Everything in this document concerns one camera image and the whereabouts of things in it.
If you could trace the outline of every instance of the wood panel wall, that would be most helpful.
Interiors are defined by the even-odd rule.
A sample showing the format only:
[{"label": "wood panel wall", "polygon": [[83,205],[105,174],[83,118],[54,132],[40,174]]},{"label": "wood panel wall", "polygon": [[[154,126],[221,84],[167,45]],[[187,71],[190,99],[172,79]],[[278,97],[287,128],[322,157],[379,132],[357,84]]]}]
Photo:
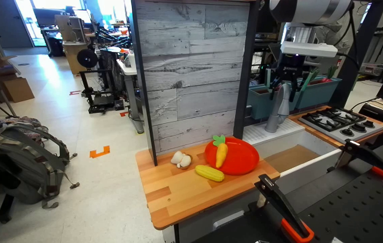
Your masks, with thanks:
[{"label": "wood panel wall", "polygon": [[249,3],[136,2],[157,154],[232,135]]}]

